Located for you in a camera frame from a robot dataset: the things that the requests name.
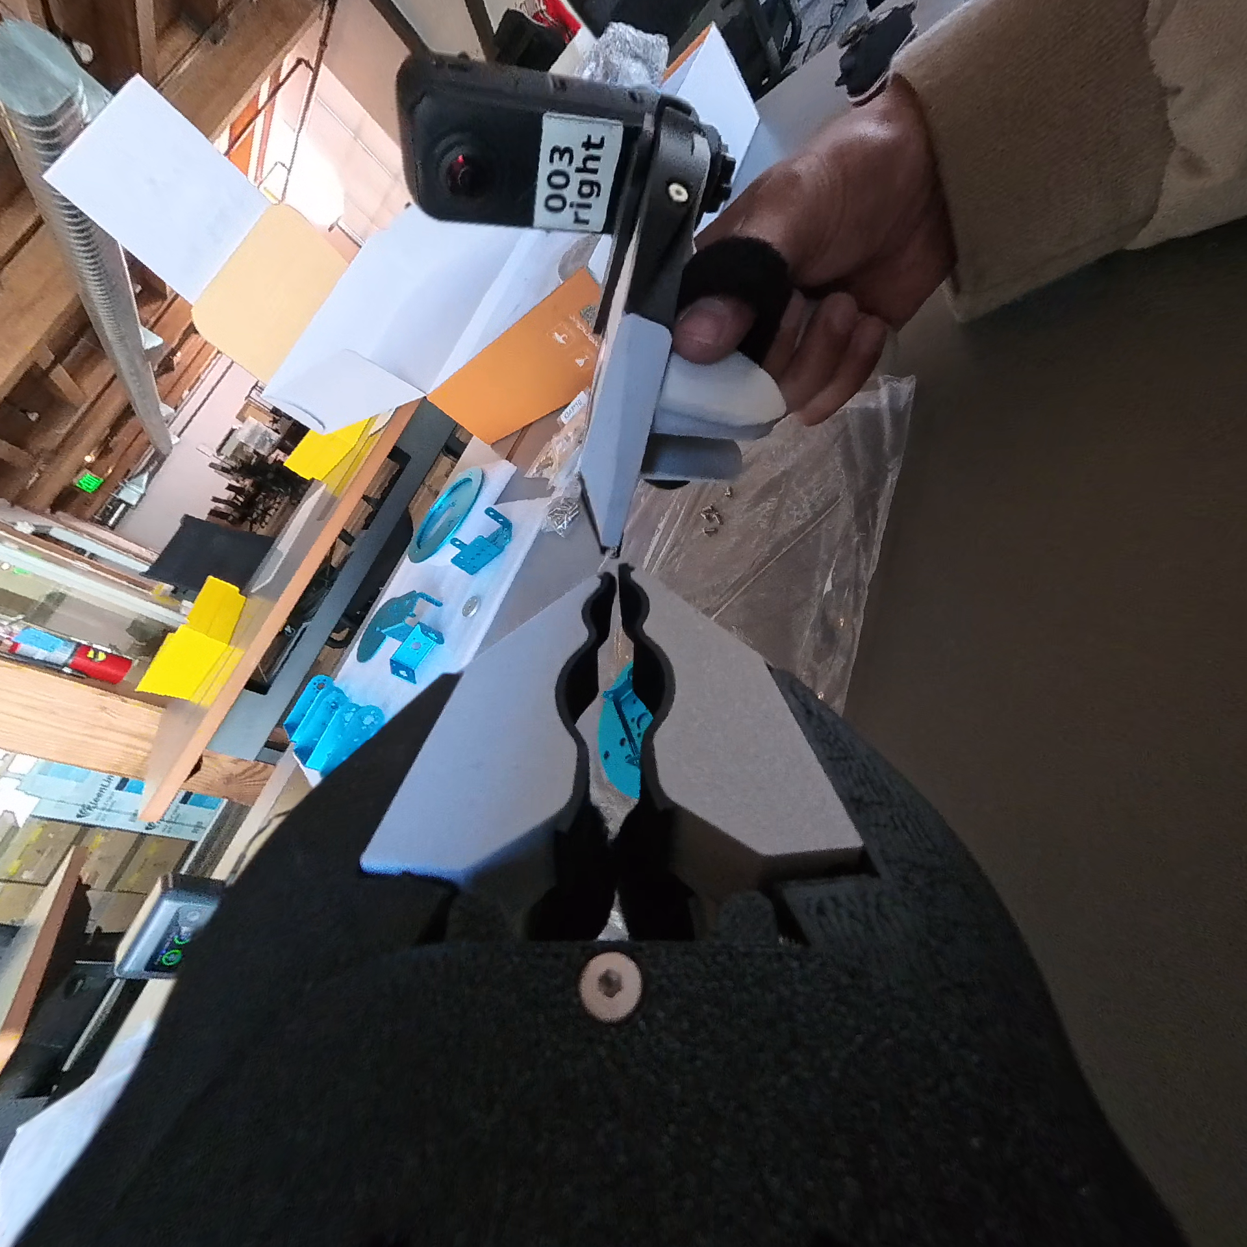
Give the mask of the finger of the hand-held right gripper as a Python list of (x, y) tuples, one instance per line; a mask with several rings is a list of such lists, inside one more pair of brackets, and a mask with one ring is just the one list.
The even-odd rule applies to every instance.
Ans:
[(603, 554), (623, 542), (672, 356), (661, 324), (624, 315), (608, 332), (590, 393), (582, 490)]

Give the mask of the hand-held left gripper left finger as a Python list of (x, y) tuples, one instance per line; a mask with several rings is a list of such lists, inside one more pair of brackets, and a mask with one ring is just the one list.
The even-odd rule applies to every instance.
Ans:
[(584, 661), (581, 690), (599, 692), (614, 600), (615, 577), (594, 574), (464, 668), (361, 855), (364, 873), (459, 889), (557, 885), (557, 837), (588, 794), (572, 692)]

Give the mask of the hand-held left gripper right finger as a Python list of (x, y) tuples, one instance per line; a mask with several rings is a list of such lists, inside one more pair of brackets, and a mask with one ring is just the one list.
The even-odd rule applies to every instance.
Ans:
[(723, 901), (863, 865), (863, 837), (769, 663), (624, 564), (620, 610), (652, 715), (621, 877)]

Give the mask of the teal round metal plate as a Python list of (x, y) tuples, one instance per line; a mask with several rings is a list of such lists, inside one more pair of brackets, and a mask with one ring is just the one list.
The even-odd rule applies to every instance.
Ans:
[(630, 800), (639, 800), (642, 794), (643, 781), (643, 751), (639, 767), (631, 766), (627, 760), (620, 760), (620, 756), (617, 754), (617, 747), (620, 745), (620, 732), (617, 723), (618, 721), (615, 720), (614, 711), (606, 705), (602, 695), (602, 710), (597, 729), (597, 748), (600, 761), (603, 764), (605, 778), (612, 787), (617, 788), (617, 791), (623, 797), (627, 797)]

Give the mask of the blue square metal bracket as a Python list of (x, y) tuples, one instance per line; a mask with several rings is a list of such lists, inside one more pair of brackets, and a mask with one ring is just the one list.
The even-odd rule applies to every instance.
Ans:
[(621, 671), (615, 683), (603, 693), (603, 701), (618, 721), (620, 744), (617, 754), (620, 760), (627, 760), (628, 764), (639, 767), (652, 714), (634, 690), (634, 662), (630, 662)]

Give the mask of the person's right forearm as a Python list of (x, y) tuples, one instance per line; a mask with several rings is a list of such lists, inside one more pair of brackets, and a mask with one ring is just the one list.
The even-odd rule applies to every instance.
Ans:
[(1246, 215), (1245, 1), (965, 3), (894, 73), (934, 150), (961, 319)]

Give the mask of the grey desk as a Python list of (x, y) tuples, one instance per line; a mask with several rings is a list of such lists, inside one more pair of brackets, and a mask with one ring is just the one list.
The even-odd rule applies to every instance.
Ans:
[(1245, 226), (906, 353), (817, 736), (876, 874), (645, 954), (565, 1244), (1245, 1244)]

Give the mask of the person's right hand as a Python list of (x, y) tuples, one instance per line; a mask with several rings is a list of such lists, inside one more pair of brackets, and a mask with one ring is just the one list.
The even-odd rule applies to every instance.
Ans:
[(835, 417), (949, 278), (957, 243), (925, 114), (893, 80), (753, 181), (701, 231), (700, 251), (756, 239), (793, 283), (764, 370), (807, 426)]

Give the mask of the pile of small hardware bags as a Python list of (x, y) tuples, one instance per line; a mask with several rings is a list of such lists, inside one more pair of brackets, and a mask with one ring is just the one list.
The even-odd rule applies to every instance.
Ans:
[(541, 530), (566, 537), (582, 514), (581, 459), (588, 430), (590, 389), (579, 392), (559, 414), (553, 436), (526, 471), (545, 481), (551, 500)]

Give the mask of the orange cardboard box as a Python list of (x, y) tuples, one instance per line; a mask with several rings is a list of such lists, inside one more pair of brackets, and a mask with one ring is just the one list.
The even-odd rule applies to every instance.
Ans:
[[(758, 122), (719, 36), (726, 89), (686, 99), (737, 156)], [(122, 87), (54, 165), (52, 187), (191, 303), (198, 334), (269, 405), (333, 433), (430, 398), (496, 442), (590, 387), (609, 239), (471, 226), (418, 203), (348, 260), (146, 83)]]

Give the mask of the white foam sheet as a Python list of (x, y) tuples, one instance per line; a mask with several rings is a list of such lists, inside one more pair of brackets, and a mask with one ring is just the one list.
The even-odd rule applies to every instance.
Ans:
[[(511, 606), (520, 604), (522, 589), (538, 585), (536, 573), (525, 571), (533, 551), (544, 554), (551, 545), (557, 570), (563, 568), (568, 557), (565, 548), (571, 539), (541, 530), (550, 500), (545, 481), (528, 478), (490, 447), (473, 441), (444, 490), (413, 525), (413, 537), (401, 543), (395, 568), (355, 629), (348, 656), (332, 675), (337, 687), (360, 707), (379, 707), (389, 723), (438, 677), (464, 671), (490, 646), (492, 632), (505, 634), (516, 628), (517, 623), (505, 623), (505, 617)], [(490, 506), (513, 521), (513, 539), (505, 554), (481, 573), (470, 576), (450, 566), (456, 551), (449, 540), (455, 536), (468, 542), (493, 530), (493, 522), (484, 515)], [(446, 643), (419, 666), (416, 681), (407, 683), (395, 678), (389, 666), (397, 640), (386, 638), (379, 653), (366, 663), (357, 661), (355, 647), (370, 616), (385, 600), (415, 589), (443, 601), (441, 607), (422, 604), (419, 620), (441, 631)], [(480, 609), (476, 616), (464, 617), (462, 606), (470, 597), (480, 597)], [(329, 775), (297, 763), (312, 785), (320, 785)]]

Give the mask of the bubble wrap packet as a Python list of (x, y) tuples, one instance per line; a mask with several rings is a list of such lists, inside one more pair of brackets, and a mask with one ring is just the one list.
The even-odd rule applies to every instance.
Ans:
[(587, 52), (578, 77), (628, 89), (658, 90), (666, 79), (670, 44), (625, 22), (611, 22)]

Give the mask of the clear plastic bag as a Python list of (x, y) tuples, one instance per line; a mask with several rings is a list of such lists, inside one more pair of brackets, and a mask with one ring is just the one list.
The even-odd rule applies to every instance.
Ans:
[[(744, 445), (729, 482), (642, 485), (624, 561), (842, 712), (915, 389), (912, 375), (879, 375), (823, 424), (787, 417)], [(723, 485), (737, 491), (737, 530), (704, 537), (697, 512)]]

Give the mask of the yellow box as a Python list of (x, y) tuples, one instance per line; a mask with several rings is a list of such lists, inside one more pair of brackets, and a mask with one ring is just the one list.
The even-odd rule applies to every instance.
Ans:
[(389, 419), (391, 414), (385, 413), (333, 433), (309, 430), (284, 466), (305, 481), (323, 482), (339, 491), (361, 471)]
[(136, 692), (198, 707), (213, 704), (242, 661), (234, 637), (245, 604), (235, 585), (207, 577), (188, 619), (165, 638)]

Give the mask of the small device with screen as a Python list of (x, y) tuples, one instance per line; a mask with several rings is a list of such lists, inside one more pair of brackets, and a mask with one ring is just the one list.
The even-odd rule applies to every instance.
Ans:
[(183, 873), (162, 876), (118, 943), (113, 977), (174, 978), (225, 892), (223, 880)]

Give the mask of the long blue U bracket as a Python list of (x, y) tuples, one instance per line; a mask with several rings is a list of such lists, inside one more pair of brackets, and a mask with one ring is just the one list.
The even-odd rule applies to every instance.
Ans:
[(309, 769), (327, 775), (354, 753), (354, 720), (360, 710), (337, 684), (326, 684), (302, 724), (303, 760)]
[(294, 757), (312, 767), (323, 733), (339, 708), (339, 687), (330, 675), (314, 675), (290, 710), (284, 729)]
[(343, 708), (342, 724), (336, 729), (333, 764), (330, 770), (340, 766), (363, 744), (370, 741), (385, 724), (385, 712), (379, 707), (360, 707), (351, 704)]

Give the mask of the small blue angle bracket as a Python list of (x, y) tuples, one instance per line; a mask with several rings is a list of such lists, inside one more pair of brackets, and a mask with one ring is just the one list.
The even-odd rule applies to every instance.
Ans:
[(389, 658), (389, 668), (395, 678), (415, 683), (419, 666), (444, 646), (446, 637), (437, 628), (418, 622), (401, 622), (384, 631), (398, 646)]

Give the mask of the perforated blue U bracket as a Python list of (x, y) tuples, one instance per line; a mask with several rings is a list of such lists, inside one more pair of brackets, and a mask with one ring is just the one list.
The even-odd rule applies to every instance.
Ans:
[(513, 521), (498, 508), (486, 508), (484, 515), (486, 519), (493, 522), (493, 530), (479, 534), (468, 542), (455, 536), (449, 540), (456, 551), (450, 566), (470, 576), (481, 573), (496, 558), (505, 554), (514, 533)]

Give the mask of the green round plate with bracket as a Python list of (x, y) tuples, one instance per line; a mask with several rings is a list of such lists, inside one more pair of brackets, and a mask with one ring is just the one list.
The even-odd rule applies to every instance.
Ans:
[(443, 601), (418, 589), (385, 600), (364, 626), (355, 647), (357, 661), (372, 661), (386, 638), (404, 641), (421, 619), (422, 604), (441, 607)]

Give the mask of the silver ventilation duct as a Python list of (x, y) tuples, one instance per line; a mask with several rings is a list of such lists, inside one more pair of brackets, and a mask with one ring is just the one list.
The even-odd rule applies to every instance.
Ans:
[(103, 350), (153, 450), (168, 457), (174, 411), (159, 396), (152, 356), (164, 340), (140, 321), (119, 242), (52, 187), (52, 165), (112, 101), (67, 46), (29, 21), (2, 24), (3, 134), (27, 188), (67, 261)]

